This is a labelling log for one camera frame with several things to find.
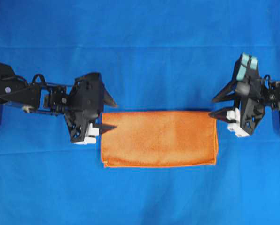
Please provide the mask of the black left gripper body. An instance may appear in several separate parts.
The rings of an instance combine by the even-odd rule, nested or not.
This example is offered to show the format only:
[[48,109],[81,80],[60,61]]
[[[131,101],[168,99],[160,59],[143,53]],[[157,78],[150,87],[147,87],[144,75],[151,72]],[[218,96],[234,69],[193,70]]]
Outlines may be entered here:
[[75,79],[64,114],[70,141],[74,144],[89,143],[92,135],[87,131],[103,111],[103,83],[101,73],[93,72]]

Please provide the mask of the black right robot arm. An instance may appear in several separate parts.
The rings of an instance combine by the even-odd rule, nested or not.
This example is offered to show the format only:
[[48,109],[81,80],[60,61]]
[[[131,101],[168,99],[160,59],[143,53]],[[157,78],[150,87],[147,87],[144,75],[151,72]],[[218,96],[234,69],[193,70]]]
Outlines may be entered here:
[[260,77],[258,72],[234,74],[231,81],[212,99],[212,102],[233,100],[231,107],[224,107],[209,113],[209,116],[228,124],[229,131],[237,137],[254,133],[265,115],[265,107],[279,112],[280,81],[272,81],[269,75]]

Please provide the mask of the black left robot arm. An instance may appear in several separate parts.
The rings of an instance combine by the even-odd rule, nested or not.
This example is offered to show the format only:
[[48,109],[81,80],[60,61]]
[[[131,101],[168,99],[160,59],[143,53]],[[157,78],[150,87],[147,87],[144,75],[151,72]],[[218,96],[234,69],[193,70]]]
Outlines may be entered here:
[[99,72],[75,78],[67,92],[67,85],[47,82],[42,74],[34,75],[28,83],[11,66],[0,63],[0,108],[2,105],[21,108],[25,113],[63,115],[70,141],[79,145],[95,144],[97,136],[117,127],[96,123],[105,105],[117,107]]

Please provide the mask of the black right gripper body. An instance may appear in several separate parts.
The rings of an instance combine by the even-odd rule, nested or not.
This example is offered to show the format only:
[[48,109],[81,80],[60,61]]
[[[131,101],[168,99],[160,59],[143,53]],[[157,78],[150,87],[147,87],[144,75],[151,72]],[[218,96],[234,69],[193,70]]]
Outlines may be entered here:
[[265,115],[265,106],[261,103],[262,82],[259,72],[248,70],[241,72],[232,81],[231,94],[234,105],[226,109],[228,130],[237,137],[247,137],[254,133]]

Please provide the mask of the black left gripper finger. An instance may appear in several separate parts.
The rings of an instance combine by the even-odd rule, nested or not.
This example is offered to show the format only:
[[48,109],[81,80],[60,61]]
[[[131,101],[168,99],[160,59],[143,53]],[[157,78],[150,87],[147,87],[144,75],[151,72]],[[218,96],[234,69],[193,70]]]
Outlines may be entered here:
[[113,97],[109,94],[104,84],[102,84],[102,107],[105,105],[110,107],[117,107],[116,101]]
[[101,123],[101,124],[96,123],[94,125],[94,127],[99,129],[100,135],[117,128],[117,126],[115,126],[115,125],[109,125],[109,124],[103,124],[103,123]]

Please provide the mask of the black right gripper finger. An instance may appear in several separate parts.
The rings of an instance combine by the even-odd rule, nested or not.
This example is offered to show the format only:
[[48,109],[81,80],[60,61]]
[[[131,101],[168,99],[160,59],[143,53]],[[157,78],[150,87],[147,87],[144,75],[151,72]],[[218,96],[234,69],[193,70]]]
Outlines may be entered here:
[[224,121],[224,122],[233,122],[234,120],[229,120],[227,118],[227,112],[228,111],[233,111],[233,110],[234,110],[233,106],[231,106],[231,107],[224,107],[224,108],[218,109],[216,111],[209,112],[208,115],[211,118],[214,118],[214,119],[217,119],[217,120],[221,120],[221,121]]
[[230,81],[213,99],[212,103],[225,102],[225,101],[235,101],[237,99],[237,94],[235,93],[235,88],[237,81]]

